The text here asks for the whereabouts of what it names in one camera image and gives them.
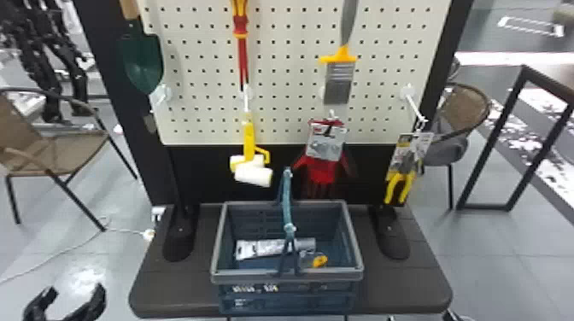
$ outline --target green shovel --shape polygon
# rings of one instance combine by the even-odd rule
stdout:
[[[160,39],[144,33],[136,0],[120,0],[120,5],[130,28],[119,41],[124,68],[132,84],[149,95],[163,77]]]

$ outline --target white pegboard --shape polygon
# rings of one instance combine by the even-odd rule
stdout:
[[[228,0],[138,0],[147,33],[161,39],[170,107],[155,111],[166,145],[240,144],[237,40]],[[320,55],[339,45],[343,0],[249,0],[249,77],[259,144],[304,143],[325,115]],[[399,97],[426,85],[450,0],[360,0],[350,52],[357,55],[343,121],[349,143],[395,143],[414,112]]]

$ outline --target gray basket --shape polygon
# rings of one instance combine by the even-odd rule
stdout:
[[[344,201],[290,198],[291,171],[283,172],[276,201],[229,201],[221,209],[211,261],[220,311],[234,315],[346,313],[353,308],[363,259]],[[313,237],[327,265],[302,269],[295,237]],[[237,240],[284,238],[279,256],[237,261]],[[288,254],[289,245],[295,250]]]
[[[253,260],[236,262],[236,240],[285,238],[283,212],[275,201],[228,201],[221,209],[211,262],[212,283],[324,283],[363,278],[363,259],[345,201],[294,201],[291,217],[296,236],[314,237],[317,249],[327,254],[326,267],[301,269],[302,274],[296,275],[293,265],[286,265],[287,271],[277,277],[279,256],[257,259],[257,266],[249,266]]]

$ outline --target basket handle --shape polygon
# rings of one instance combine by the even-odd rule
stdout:
[[[277,268],[277,273],[275,277],[281,277],[283,274],[283,267],[287,252],[289,250],[289,245],[293,249],[293,263],[295,267],[295,275],[300,276],[301,267],[299,266],[299,260],[297,259],[297,252],[295,248],[295,232],[297,228],[293,225],[293,220],[291,218],[291,178],[293,173],[291,169],[286,167],[283,170],[283,176],[281,177],[281,183],[279,184],[279,190],[277,195],[277,203],[281,203],[283,209],[283,230],[285,231],[285,243],[283,245],[283,251],[281,252],[281,258],[279,260],[279,266]]]

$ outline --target yellow pliers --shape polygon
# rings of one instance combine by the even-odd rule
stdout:
[[[402,188],[401,194],[399,195],[399,202],[400,204],[405,202],[417,175],[415,172],[415,163],[414,152],[409,150],[407,154],[404,155],[403,161],[397,169],[397,173],[390,178],[389,184],[387,185],[387,195],[384,198],[385,204],[391,203],[393,196],[395,195],[395,187],[402,180],[405,181],[405,186]]]

